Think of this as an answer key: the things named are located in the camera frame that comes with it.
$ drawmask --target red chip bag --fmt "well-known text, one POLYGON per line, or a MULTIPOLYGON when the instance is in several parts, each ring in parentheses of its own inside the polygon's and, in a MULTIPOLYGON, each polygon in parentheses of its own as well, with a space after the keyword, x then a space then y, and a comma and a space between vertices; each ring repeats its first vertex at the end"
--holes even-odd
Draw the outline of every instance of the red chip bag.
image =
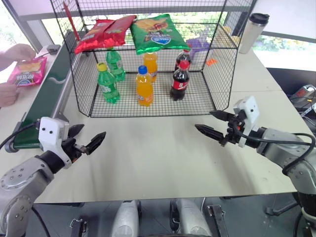
POLYGON ((113 23, 114 20, 96 20, 93 28, 80 40, 75 49, 75 54, 95 48, 103 48, 103 33, 113 23))
POLYGON ((41 84, 45 76, 46 60, 46 57, 39 57, 31 61, 17 62, 7 82, 16 86, 41 84))
POLYGON ((132 15, 122 17, 116 21, 96 20, 94 27, 79 42, 75 53, 125 44, 126 30, 135 18, 136 16, 132 15))
POLYGON ((135 18, 135 15, 125 16, 116 20, 110 27, 108 27, 103 34, 103 47, 111 48, 125 44, 126 30, 130 27, 135 18))

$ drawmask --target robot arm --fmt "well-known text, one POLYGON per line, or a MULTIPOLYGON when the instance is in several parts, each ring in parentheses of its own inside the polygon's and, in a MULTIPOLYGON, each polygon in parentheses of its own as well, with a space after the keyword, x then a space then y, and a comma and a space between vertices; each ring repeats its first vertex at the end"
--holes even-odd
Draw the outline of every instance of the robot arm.
POLYGON ((105 138, 103 132, 87 146, 79 146, 73 137, 82 128, 79 124, 69 129, 69 124, 59 119, 40 120, 39 141, 44 153, 10 169, 0 179, 0 236, 23 236, 32 205, 54 174, 69 168, 82 153, 91 154, 105 138))
POLYGON ((305 219, 316 228, 316 149, 315 138, 308 134, 292 134, 271 128, 256 127, 259 116, 258 106, 253 96, 246 97, 234 105, 235 114, 223 111, 211 112, 216 118, 228 121, 227 134, 212 127, 196 124, 204 135, 240 147, 256 148, 257 153, 282 167, 298 191, 305 219), (312 143, 305 143, 299 135, 309 136, 312 143))

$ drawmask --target cola bottle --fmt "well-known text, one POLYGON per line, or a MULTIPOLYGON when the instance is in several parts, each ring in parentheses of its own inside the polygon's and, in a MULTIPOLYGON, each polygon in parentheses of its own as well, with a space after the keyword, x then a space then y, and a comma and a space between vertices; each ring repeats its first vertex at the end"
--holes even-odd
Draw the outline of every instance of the cola bottle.
POLYGON ((170 97, 174 101, 182 100, 189 83, 188 68, 190 63, 188 60, 181 61, 179 63, 179 69, 173 73, 173 82, 170 90, 170 97))
POLYGON ((191 63, 191 58, 190 58, 190 51, 184 49, 176 58, 176 65, 174 66, 174 71, 176 71, 179 68, 180 62, 187 60, 189 63, 191 63))

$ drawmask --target purple item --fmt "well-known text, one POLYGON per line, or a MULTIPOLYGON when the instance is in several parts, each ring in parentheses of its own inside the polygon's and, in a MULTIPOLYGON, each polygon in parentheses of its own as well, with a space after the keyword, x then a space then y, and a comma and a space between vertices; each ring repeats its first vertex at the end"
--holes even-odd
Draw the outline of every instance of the purple item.
POLYGON ((194 55, 197 52, 208 51, 209 43, 202 38, 188 39, 186 41, 187 44, 191 45, 190 58, 194 59, 194 55))

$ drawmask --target human hand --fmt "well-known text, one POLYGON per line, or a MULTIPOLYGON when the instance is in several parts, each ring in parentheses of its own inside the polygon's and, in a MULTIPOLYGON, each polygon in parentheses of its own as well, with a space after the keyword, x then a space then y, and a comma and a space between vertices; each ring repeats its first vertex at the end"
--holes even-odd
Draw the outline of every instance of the human hand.
POLYGON ((35 58, 36 53, 29 45, 18 43, 4 52, 4 56, 13 61, 30 61, 35 58))
POLYGON ((17 88, 14 84, 0 84, 0 107, 13 105, 17 98, 17 88))

